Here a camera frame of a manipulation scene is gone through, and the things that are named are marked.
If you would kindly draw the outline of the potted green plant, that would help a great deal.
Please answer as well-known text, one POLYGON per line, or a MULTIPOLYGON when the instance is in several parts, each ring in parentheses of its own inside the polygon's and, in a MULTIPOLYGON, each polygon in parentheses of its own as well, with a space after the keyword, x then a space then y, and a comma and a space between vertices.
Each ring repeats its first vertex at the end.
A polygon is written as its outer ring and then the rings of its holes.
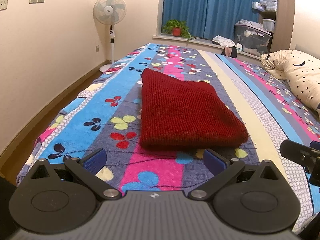
POLYGON ((162 33, 174 36, 181 37, 187 40, 191 39, 191 34, 189 28, 186 25, 185 21, 179 20, 168 20, 165 25, 162 27, 162 33))

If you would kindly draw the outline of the pile of white clothes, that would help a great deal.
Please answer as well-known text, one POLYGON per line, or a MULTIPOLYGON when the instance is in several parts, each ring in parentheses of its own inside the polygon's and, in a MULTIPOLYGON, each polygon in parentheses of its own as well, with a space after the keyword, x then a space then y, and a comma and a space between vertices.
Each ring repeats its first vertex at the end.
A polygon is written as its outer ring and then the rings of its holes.
POLYGON ((212 43, 213 44, 218 44, 218 45, 220 45, 222 47, 229 47, 229 48, 232 48, 232 47, 235 46, 235 43, 231 39, 222 37, 220 35, 215 36, 212 39, 212 43))

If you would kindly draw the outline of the white standing fan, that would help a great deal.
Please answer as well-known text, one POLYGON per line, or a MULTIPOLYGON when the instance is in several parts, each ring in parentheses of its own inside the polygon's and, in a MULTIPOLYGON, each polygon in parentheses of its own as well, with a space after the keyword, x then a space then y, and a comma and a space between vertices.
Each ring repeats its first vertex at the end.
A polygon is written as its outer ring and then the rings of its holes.
POLYGON ((97 0, 93 7, 93 16, 101 24, 108 26, 108 35, 111 46, 110 64, 100 67, 100 72, 108 71, 114 64, 114 26, 121 22, 126 15, 126 3, 124 0, 97 0))

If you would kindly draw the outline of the clear plastic storage box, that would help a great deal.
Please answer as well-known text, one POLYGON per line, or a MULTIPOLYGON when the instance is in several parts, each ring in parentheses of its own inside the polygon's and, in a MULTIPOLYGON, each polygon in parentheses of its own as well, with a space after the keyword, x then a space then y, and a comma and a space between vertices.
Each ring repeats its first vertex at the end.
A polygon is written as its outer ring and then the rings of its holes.
POLYGON ((234 43, 240 44, 242 50, 252 55, 269 53, 269 42, 272 34, 266 31, 260 23, 239 20, 234 25, 234 43))

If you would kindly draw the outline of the blue window curtain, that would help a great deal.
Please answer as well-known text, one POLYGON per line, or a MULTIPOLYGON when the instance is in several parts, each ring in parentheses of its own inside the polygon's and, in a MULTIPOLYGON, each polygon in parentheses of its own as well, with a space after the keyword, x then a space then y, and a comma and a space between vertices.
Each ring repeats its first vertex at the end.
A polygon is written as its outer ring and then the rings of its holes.
POLYGON ((192 36, 211 40, 217 35, 233 38, 239 20, 257 22, 252 8, 258 0, 164 0, 162 24, 169 20, 185 22, 192 36))

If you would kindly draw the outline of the red knitted sweater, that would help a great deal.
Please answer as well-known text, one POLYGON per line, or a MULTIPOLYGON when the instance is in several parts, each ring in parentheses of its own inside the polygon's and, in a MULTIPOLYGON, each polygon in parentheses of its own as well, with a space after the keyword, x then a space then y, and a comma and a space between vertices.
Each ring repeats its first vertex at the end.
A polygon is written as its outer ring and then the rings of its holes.
POLYGON ((204 81, 142 73, 139 144, 146 150, 239 147, 249 139, 240 119, 204 81))

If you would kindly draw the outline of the cream star pattern pillow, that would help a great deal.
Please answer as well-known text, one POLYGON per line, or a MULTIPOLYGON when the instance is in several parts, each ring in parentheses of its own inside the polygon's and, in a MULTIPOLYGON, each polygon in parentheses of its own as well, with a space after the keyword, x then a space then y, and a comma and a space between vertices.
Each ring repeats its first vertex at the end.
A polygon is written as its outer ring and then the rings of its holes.
POLYGON ((287 81, 291 92, 308 108, 319 113, 320 62, 299 50, 279 50, 260 57, 264 70, 287 81))

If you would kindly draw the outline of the colourful floral bed blanket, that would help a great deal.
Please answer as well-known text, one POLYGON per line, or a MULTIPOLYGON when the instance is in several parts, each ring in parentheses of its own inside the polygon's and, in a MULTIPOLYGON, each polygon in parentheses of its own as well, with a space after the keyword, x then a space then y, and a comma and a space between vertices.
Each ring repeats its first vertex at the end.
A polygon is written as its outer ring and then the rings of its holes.
POLYGON ((36 139, 17 175, 37 159, 61 164, 103 148, 95 174, 121 193, 190 192, 219 173, 204 165, 211 148, 251 165, 272 160, 300 201, 300 231, 319 214, 319 187, 305 168, 284 158, 280 145, 319 141, 319 119, 302 94, 301 53, 264 56, 272 68, 173 45, 148 43, 120 59, 59 111, 36 139))

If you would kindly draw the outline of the wooden bookshelf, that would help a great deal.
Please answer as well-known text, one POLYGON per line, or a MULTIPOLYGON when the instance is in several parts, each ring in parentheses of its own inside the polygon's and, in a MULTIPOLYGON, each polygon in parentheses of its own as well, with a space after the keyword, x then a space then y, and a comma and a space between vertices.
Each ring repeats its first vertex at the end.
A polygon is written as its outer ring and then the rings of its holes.
POLYGON ((295 0, 278 0, 276 11, 259 12, 259 22, 263 19, 275 21, 275 27, 268 48, 270 52, 290 49, 295 20, 295 0))

